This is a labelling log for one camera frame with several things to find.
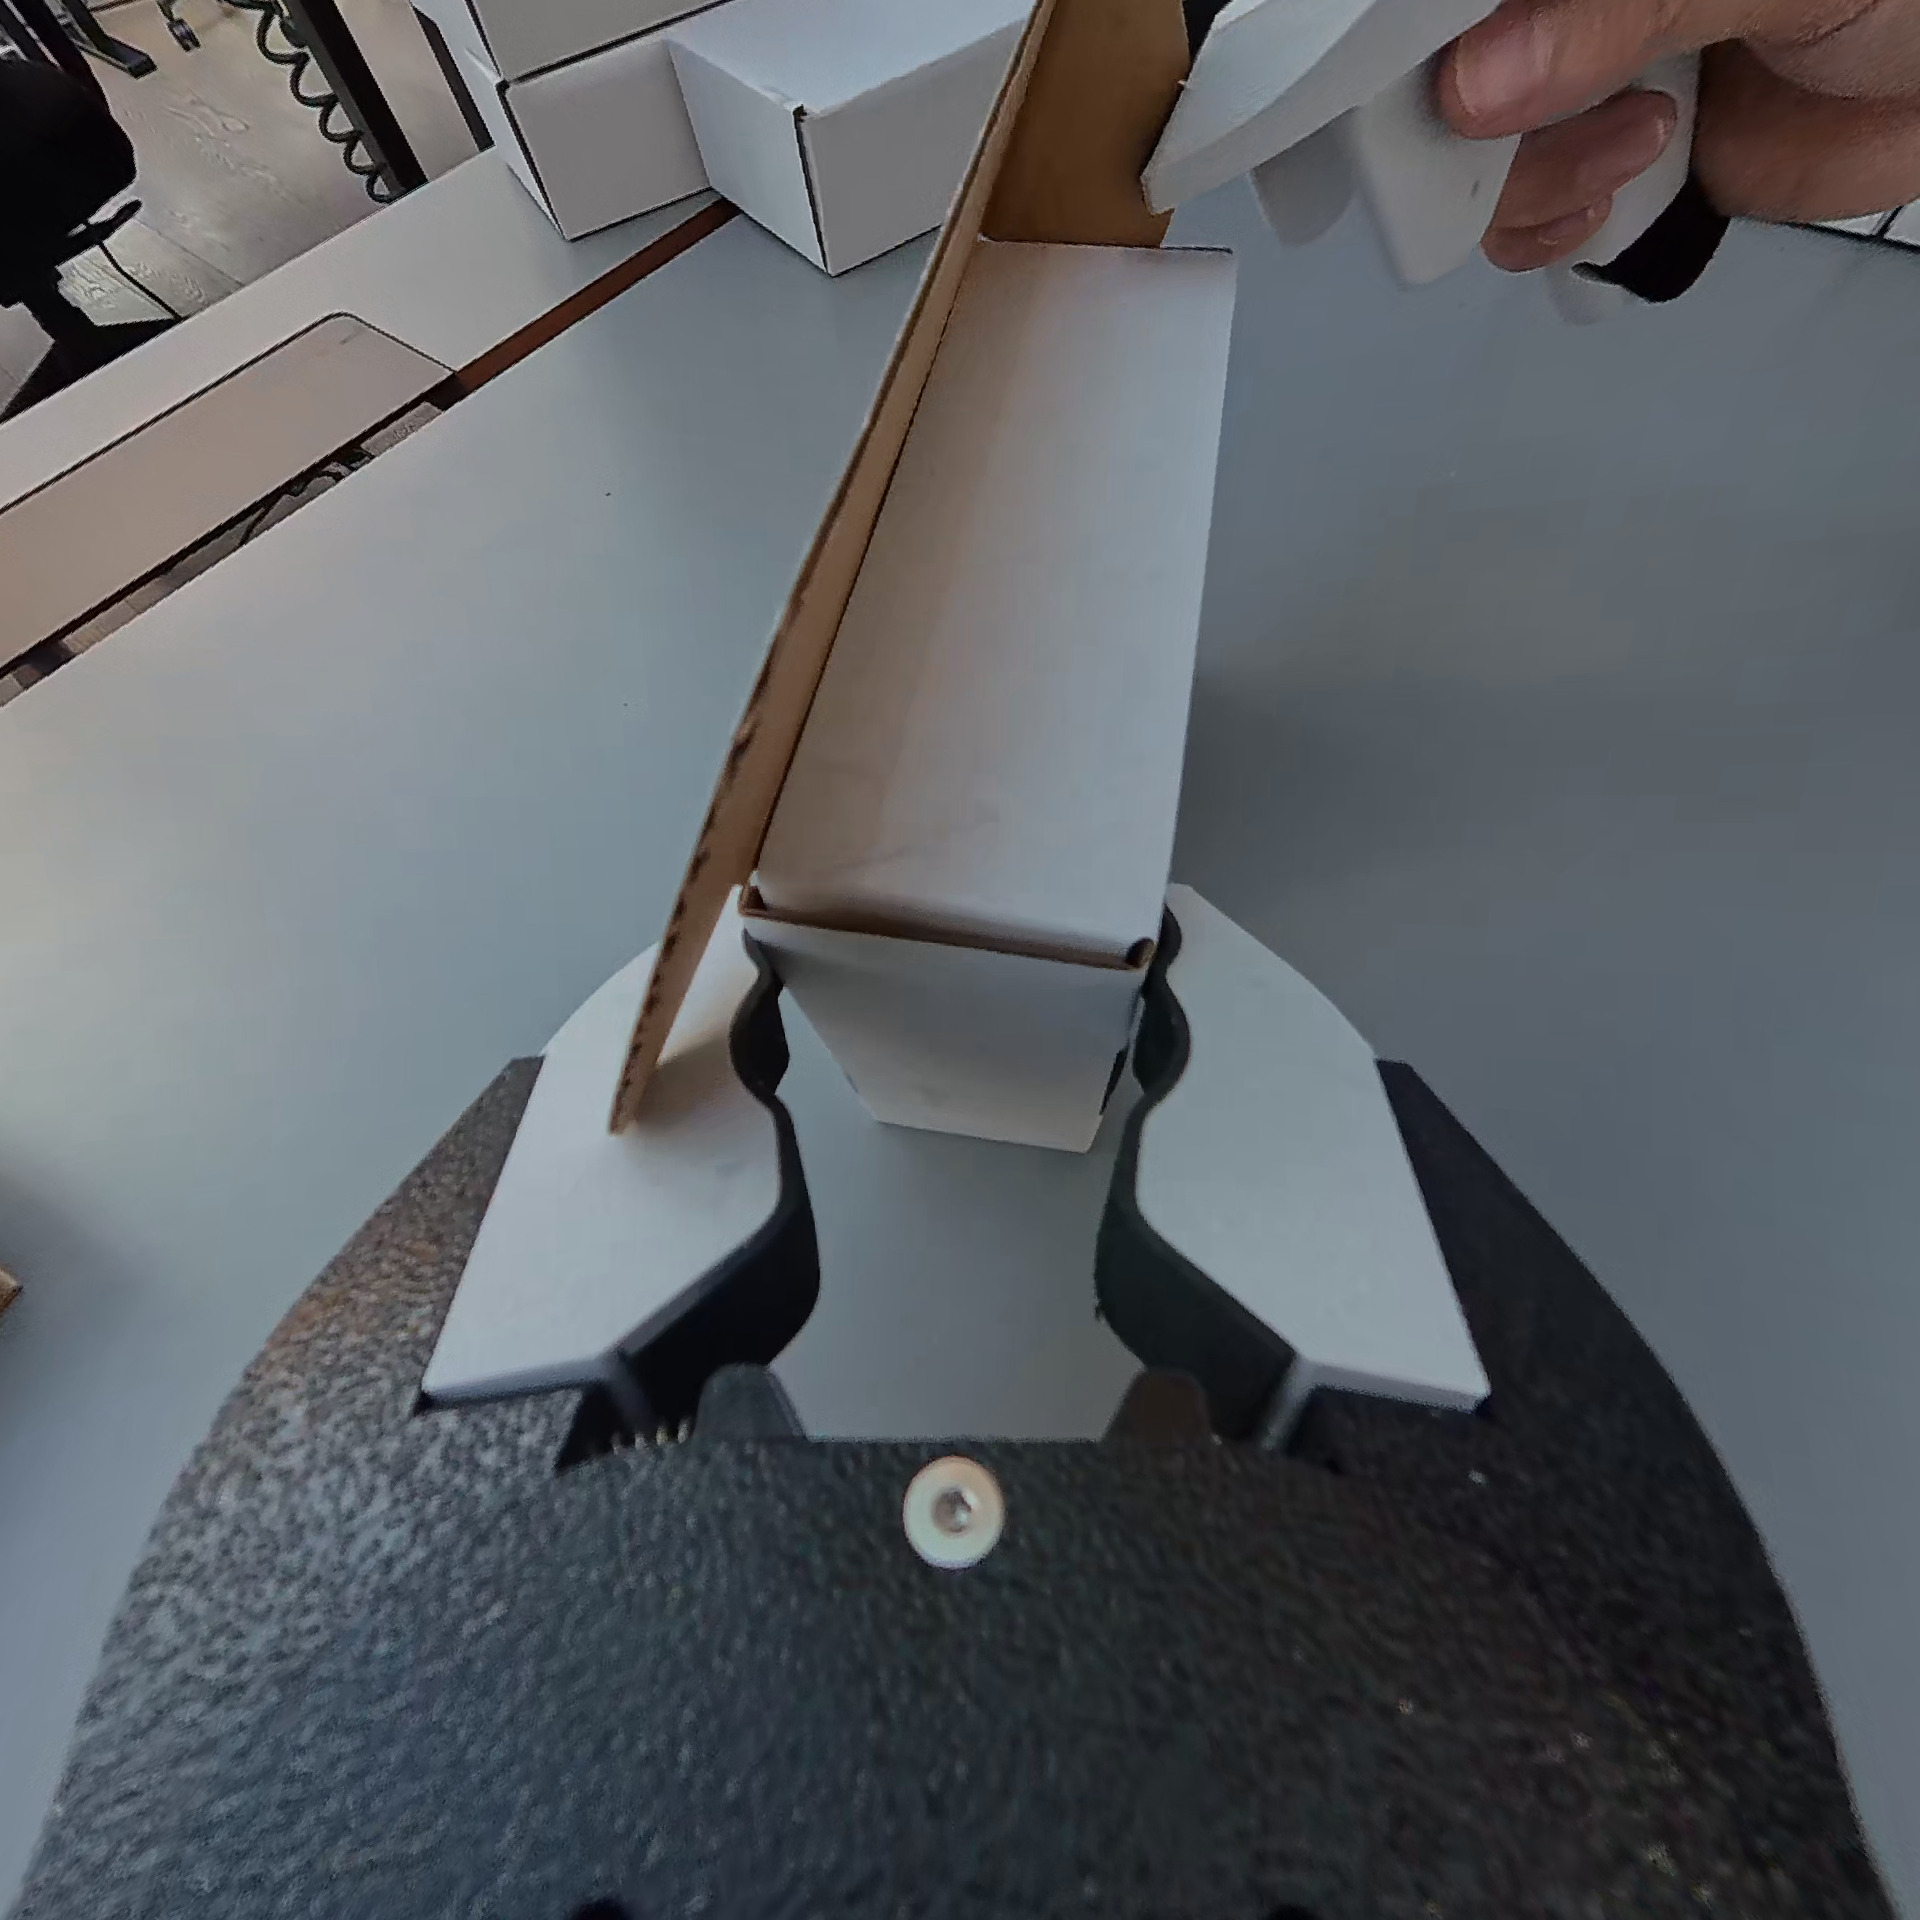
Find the beige side desk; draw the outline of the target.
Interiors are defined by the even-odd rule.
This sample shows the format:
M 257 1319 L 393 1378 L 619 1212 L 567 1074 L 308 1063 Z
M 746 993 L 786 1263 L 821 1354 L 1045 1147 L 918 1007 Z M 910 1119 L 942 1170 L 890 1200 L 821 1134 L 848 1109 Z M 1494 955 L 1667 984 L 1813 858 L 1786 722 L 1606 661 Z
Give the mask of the beige side desk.
M 454 393 L 454 372 L 325 315 L 3 514 L 3 670 L 47 677 L 69 636 L 208 539 Z

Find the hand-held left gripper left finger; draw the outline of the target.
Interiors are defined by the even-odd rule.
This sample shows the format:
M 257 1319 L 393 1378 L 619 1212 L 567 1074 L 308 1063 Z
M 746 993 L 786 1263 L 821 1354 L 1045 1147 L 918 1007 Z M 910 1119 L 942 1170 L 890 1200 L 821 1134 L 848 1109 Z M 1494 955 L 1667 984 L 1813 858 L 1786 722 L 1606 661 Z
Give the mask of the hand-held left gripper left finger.
M 656 959 L 548 1040 L 420 1379 L 432 1406 L 560 1388 L 619 1424 L 688 1424 L 707 1379 L 769 1364 L 821 1295 L 781 984 L 730 897 L 641 1115 L 611 1088 Z

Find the white cardboard box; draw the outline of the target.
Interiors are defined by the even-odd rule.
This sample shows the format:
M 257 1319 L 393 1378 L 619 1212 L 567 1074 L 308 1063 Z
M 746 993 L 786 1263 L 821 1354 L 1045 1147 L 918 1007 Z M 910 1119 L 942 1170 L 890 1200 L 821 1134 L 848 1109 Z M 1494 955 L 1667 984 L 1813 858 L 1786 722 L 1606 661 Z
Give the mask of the white cardboard box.
M 732 922 L 869 1112 L 1082 1153 L 1164 919 L 1236 268 L 1145 160 L 1185 3 L 1037 3 L 690 846 L 611 1088 Z
M 1024 2 L 732 2 L 667 32 L 711 190 L 840 276 L 942 226 Z
M 707 190 L 667 36 L 503 81 L 496 104 L 509 168 L 571 241 Z

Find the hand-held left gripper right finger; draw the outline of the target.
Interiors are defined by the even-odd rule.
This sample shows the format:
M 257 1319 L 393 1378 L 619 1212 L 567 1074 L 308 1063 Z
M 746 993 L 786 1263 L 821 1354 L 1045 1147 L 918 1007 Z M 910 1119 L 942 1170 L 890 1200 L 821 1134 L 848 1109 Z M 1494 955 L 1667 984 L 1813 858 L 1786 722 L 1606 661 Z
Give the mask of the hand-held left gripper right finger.
M 1133 1044 L 1139 1096 L 1096 1236 L 1096 1305 L 1219 1441 L 1283 1447 L 1320 1391 L 1471 1413 L 1488 1375 L 1377 1056 L 1185 884 Z

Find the closed white cardboard box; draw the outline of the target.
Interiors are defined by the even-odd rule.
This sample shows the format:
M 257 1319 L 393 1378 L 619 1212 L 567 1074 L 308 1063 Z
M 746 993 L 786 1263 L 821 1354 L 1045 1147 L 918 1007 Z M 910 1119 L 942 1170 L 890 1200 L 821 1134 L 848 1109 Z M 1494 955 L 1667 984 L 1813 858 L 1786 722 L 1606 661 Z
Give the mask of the closed white cardboard box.
M 503 81 L 496 104 L 509 168 L 571 241 L 707 190 L 667 36 Z
M 667 32 L 711 190 L 840 276 L 942 226 L 1024 2 L 732 2 Z

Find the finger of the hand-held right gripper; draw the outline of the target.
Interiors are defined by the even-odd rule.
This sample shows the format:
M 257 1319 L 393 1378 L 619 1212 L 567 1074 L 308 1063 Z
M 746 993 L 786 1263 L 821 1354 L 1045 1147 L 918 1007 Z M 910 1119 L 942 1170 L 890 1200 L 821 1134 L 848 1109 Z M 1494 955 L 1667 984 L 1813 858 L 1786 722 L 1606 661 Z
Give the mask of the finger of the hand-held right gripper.
M 1494 2 L 1232 2 L 1209 26 L 1145 160 L 1173 211 L 1289 153 L 1495 13 Z

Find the black desk leg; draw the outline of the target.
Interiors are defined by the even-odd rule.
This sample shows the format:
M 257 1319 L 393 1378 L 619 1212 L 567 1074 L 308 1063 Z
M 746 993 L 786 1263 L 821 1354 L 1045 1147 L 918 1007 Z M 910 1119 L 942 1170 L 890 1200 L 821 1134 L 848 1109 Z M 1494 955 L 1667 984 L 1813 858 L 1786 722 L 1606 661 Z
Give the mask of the black desk leg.
M 493 147 L 441 31 L 408 2 L 276 7 L 301 100 L 376 205 L 392 205 Z

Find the person's right hand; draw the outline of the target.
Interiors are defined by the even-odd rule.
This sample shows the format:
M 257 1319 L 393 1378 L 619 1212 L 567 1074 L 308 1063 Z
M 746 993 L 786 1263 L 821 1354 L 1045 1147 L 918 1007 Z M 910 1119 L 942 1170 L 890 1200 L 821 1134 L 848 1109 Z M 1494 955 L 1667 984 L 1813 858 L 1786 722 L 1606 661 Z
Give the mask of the person's right hand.
M 1914 2 L 1516 2 L 1436 69 L 1453 131 L 1522 141 L 1482 236 L 1495 268 L 1594 240 L 1677 134 L 1636 79 L 1684 54 L 1701 56 L 1693 174 L 1717 216 L 1831 222 L 1915 200 Z

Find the black office chair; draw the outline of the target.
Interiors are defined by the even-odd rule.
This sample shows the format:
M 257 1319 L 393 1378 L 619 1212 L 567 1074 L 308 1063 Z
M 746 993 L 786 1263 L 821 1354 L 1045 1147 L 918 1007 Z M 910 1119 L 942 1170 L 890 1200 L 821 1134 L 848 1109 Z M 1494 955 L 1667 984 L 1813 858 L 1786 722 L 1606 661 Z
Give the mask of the black office chair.
M 3 303 L 58 345 L 89 331 L 62 297 L 62 265 L 133 178 L 133 143 L 94 83 L 58 62 L 3 61 Z

